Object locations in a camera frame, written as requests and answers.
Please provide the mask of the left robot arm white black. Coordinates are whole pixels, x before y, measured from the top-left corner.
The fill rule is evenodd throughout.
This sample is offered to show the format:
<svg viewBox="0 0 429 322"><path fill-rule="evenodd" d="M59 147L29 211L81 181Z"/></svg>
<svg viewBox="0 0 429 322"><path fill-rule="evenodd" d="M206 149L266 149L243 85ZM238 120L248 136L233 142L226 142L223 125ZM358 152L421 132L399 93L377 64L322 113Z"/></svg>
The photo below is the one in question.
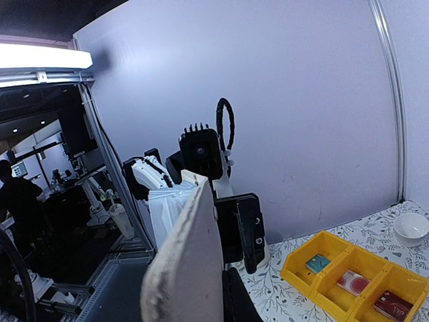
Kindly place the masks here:
<svg viewBox="0 0 429 322"><path fill-rule="evenodd" d="M149 209L157 247L165 242L200 179L206 177L217 210L223 261L243 262L253 274L267 256L259 198L254 193L233 193L228 176L232 163L223 161L223 156L221 152L211 158L208 148L198 148L196 164L184 164L181 152L162 164L153 148L124 162L122 172L133 197Z"/></svg>

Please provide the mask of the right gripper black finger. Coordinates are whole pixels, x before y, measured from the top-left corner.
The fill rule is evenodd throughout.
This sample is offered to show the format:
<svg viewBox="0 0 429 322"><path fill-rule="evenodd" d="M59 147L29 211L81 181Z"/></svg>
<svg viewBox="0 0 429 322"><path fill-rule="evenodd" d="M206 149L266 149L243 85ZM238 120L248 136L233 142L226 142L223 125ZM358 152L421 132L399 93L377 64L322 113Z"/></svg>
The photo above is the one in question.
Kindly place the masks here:
<svg viewBox="0 0 429 322"><path fill-rule="evenodd" d="M236 268L223 270L223 311L226 322L261 321Z"/></svg>

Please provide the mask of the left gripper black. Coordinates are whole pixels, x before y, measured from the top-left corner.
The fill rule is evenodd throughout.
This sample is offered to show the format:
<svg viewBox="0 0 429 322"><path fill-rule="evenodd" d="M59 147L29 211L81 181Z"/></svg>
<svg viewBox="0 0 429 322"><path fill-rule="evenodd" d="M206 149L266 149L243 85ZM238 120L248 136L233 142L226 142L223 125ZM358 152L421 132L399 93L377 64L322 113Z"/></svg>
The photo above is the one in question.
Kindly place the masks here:
<svg viewBox="0 0 429 322"><path fill-rule="evenodd" d="M214 200L224 263L244 262L253 274L265 258L265 228L259 197L254 193Z"/></svg>

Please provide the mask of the beige card holder wallet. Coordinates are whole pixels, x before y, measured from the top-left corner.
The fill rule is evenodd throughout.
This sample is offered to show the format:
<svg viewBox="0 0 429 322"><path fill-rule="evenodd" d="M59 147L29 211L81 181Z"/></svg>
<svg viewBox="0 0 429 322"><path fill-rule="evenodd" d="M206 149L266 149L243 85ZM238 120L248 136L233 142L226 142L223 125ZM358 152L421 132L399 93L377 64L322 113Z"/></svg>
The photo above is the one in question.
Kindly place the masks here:
<svg viewBox="0 0 429 322"><path fill-rule="evenodd" d="M197 185L143 277L143 321L223 321L221 238L209 179L189 170Z"/></svg>

